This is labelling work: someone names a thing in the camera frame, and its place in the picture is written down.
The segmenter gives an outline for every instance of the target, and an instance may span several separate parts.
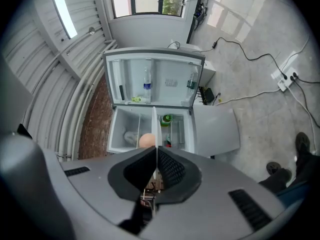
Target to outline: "white cable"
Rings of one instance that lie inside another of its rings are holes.
[[[312,128],[312,135],[313,135],[313,145],[314,145],[314,152],[315,155],[317,155],[317,148],[316,148],[316,135],[315,135],[315,129],[314,129],[314,124],[312,122],[312,117],[309,113],[309,111],[306,109],[306,107],[296,98],[296,96],[294,95],[294,93],[291,91],[291,89],[287,86],[288,90],[290,91],[290,93],[292,94],[292,96],[294,97],[294,99],[304,108],[304,110],[308,113],[309,117],[310,117],[310,122],[311,122],[311,128]]]
[[[292,54],[292,55],[286,60],[285,64],[283,65],[283,67],[282,67],[282,69],[281,69],[281,72],[284,70],[285,66],[288,64],[289,60],[290,60],[293,56],[301,53],[301,52],[304,50],[304,48],[306,47],[306,45],[307,45],[307,43],[308,43],[308,41],[309,41],[309,38],[310,38],[310,35],[308,35],[308,38],[307,38],[307,40],[305,41],[305,43],[304,43],[304,45],[303,45],[303,47],[302,47],[302,49],[301,49],[300,51]]]
[[[214,106],[218,106],[218,105],[221,105],[221,104],[225,104],[225,103],[228,103],[228,102],[231,102],[231,101],[238,101],[238,100],[242,100],[242,99],[245,99],[245,98],[253,98],[253,97],[257,97],[257,96],[259,96],[260,94],[265,94],[265,93],[275,93],[275,92],[277,92],[277,91],[279,91],[279,90],[280,90],[280,88],[279,88],[279,89],[276,89],[276,90],[265,90],[265,91],[260,92],[260,93],[258,93],[258,94],[256,94],[256,95],[252,95],[252,96],[245,96],[245,97],[241,97],[241,98],[233,98],[233,99],[230,99],[230,100],[228,100],[228,101],[221,102],[221,103],[219,103],[219,104],[217,104],[217,105],[214,105]]]
[[[143,202],[147,202],[147,203],[149,204],[151,210],[154,209],[153,206],[151,205],[151,202],[150,202],[150,201],[145,200],[145,199],[142,199],[142,201],[143,201]]]

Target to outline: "freezer compartment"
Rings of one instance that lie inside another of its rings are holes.
[[[141,106],[117,106],[111,122],[108,151],[111,153],[122,153],[139,147],[139,139],[142,135],[152,132],[152,107]],[[171,145],[176,149],[187,152],[195,152],[195,135],[193,117],[187,109],[159,108],[156,107],[158,122],[161,116],[172,115],[173,120],[168,127],[160,127],[159,134],[165,146],[167,135]],[[130,143],[125,139],[126,132],[137,134],[137,140]]]
[[[109,151],[122,153],[139,147],[143,134],[151,133],[151,113],[116,109],[110,129]]]

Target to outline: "white refrigerator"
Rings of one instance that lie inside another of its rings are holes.
[[[106,51],[103,59],[114,110],[108,152],[137,149],[146,133],[155,135],[156,147],[171,145],[204,157],[240,147],[232,108],[194,104],[205,62],[199,52],[134,47]],[[144,87],[146,69],[150,99]],[[188,83],[195,72],[197,78]],[[170,118],[166,126],[161,124],[164,116]]]

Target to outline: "white wall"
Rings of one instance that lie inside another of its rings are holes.
[[[120,47],[167,47],[171,39],[187,42],[197,0],[186,3],[182,18],[167,15],[134,15],[114,19],[111,0],[104,0],[104,5],[112,37]]]

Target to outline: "wooden floor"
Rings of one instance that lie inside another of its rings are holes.
[[[107,141],[113,115],[111,104],[106,77],[103,75],[85,115],[80,137],[79,159],[109,155]]]

